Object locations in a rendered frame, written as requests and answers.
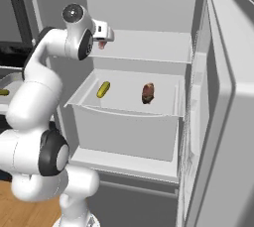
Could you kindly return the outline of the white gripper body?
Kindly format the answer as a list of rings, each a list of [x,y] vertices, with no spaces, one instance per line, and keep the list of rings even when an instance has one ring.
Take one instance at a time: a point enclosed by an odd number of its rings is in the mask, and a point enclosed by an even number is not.
[[[109,26],[103,27],[101,30],[101,39],[104,42],[113,42],[114,31]]]

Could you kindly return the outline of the red brown steak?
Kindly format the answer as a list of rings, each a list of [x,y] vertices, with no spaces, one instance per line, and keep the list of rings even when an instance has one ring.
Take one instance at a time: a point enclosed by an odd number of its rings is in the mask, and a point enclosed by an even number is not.
[[[147,83],[143,87],[142,91],[142,102],[144,104],[149,104],[154,99],[154,84],[153,83]]]

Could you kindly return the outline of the clear tupperware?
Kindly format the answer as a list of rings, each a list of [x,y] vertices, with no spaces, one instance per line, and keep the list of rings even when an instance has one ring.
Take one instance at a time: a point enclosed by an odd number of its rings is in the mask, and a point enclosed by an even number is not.
[[[23,84],[23,78],[21,72],[14,72],[6,75],[2,79],[0,79],[0,88],[7,89],[9,94],[7,96],[0,96],[0,114],[5,115],[8,106],[19,89],[19,87]]]

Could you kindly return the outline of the grey fridge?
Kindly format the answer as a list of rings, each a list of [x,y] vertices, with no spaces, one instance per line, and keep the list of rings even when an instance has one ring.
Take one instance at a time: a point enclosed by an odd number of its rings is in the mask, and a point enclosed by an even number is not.
[[[177,227],[181,148],[191,85],[191,61],[202,0],[25,0],[33,32],[61,27],[64,5],[76,2],[112,29],[190,34],[189,63],[90,57],[84,61],[50,58],[64,85],[57,116],[69,141],[73,166],[96,170],[98,192],[89,199],[101,227]],[[179,119],[173,159],[169,162],[84,149],[79,145],[73,110],[65,104],[96,69],[181,75],[185,80],[184,116]]]

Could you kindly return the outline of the white fridge shelf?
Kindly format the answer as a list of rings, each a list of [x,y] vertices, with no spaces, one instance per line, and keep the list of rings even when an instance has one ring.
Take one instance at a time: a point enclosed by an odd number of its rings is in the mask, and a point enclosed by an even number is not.
[[[114,57],[133,60],[191,61],[191,35],[174,32],[115,30],[115,40],[101,50],[94,45],[93,57]]]

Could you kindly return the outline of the white fridge drawer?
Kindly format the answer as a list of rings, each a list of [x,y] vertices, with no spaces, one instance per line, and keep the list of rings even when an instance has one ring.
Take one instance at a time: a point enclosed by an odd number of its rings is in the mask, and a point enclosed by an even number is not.
[[[96,93],[104,81],[110,88]],[[142,102],[143,87],[154,84],[154,99]],[[179,119],[184,116],[181,75],[96,69],[65,104],[73,110],[84,149],[169,162]]]

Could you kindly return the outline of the grey fridge door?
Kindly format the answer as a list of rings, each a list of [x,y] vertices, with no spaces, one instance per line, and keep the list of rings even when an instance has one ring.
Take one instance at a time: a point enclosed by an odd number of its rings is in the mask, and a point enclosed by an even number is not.
[[[177,227],[254,227],[254,0],[202,0]]]

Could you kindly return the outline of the grey wall cupboard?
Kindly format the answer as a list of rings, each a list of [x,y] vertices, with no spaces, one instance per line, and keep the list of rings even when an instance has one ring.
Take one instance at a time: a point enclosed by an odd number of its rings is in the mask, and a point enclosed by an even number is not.
[[[22,42],[11,0],[0,0],[0,42]]]

